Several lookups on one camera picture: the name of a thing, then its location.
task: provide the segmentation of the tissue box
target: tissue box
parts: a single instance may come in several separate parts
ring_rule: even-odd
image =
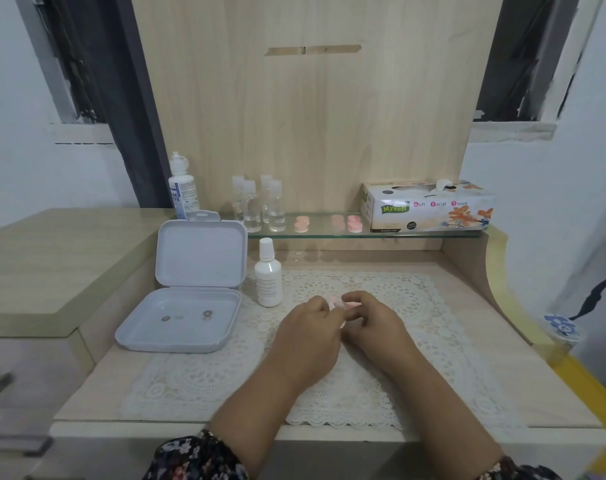
[[[461,180],[442,191],[436,182],[363,184],[361,214],[371,232],[478,230],[490,223],[496,196]]]

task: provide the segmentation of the white bottle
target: white bottle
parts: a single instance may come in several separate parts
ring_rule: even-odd
[[[280,180],[269,183],[269,230],[283,232],[285,230],[285,209],[283,208],[283,187]]]
[[[271,175],[260,176],[260,217],[262,221],[267,224],[267,202],[269,201],[269,182],[271,181]]]
[[[274,258],[274,242],[263,237],[259,242],[260,261],[254,265],[256,289],[262,306],[276,306],[283,301],[283,273]]]
[[[170,190],[178,219],[192,219],[200,210],[194,177],[187,174],[189,162],[174,152],[170,160]]]
[[[241,222],[243,222],[243,209],[245,207],[244,181],[245,177],[243,177],[243,175],[235,175],[232,177],[232,207],[234,208],[234,218]]]
[[[260,200],[256,194],[256,182],[245,180],[243,186],[245,190],[243,223],[247,227],[247,232],[259,232],[262,222],[260,221]]]

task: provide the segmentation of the white lace tablecloth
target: white lace tablecloth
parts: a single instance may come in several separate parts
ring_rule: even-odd
[[[495,438],[523,431],[524,422],[426,276],[293,271],[283,274],[284,299],[274,308],[257,304],[254,279],[249,275],[241,286],[243,301],[227,345],[211,354],[155,354],[123,400],[122,419],[208,421],[256,368],[296,304],[363,289],[398,313],[421,352]],[[336,366],[298,398],[287,422],[411,430],[398,397],[360,351],[343,345]]]

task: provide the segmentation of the small transparent bottle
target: small transparent bottle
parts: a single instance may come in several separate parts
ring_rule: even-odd
[[[271,175],[260,176],[260,217],[267,224],[267,202],[269,201],[269,182]]]
[[[283,206],[283,186],[280,180],[269,183],[269,230],[283,232],[285,230],[285,207]]]
[[[247,232],[259,232],[262,222],[260,220],[260,200],[256,194],[256,182],[245,180],[243,187],[245,190],[243,223],[247,227]]]
[[[243,175],[235,175],[232,177],[232,207],[234,208],[234,218],[237,221],[243,222],[245,208],[245,189]]]

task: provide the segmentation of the yellow fabric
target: yellow fabric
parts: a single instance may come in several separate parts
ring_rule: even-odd
[[[567,356],[552,369],[574,391],[582,402],[603,423],[606,430],[606,389],[573,357]],[[606,450],[590,468],[591,472],[606,474]]]

